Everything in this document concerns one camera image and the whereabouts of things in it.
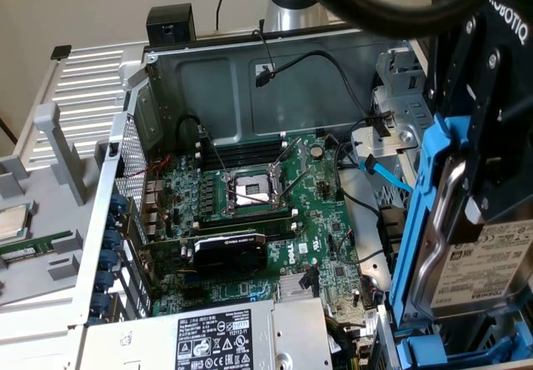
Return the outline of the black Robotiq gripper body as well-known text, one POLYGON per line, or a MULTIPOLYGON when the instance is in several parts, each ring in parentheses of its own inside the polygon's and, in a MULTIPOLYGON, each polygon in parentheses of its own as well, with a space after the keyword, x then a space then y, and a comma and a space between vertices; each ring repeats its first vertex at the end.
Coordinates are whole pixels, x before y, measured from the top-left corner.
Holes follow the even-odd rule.
POLYGON ((532 0, 487 0, 481 20, 478 91, 494 108, 530 108, 532 0))

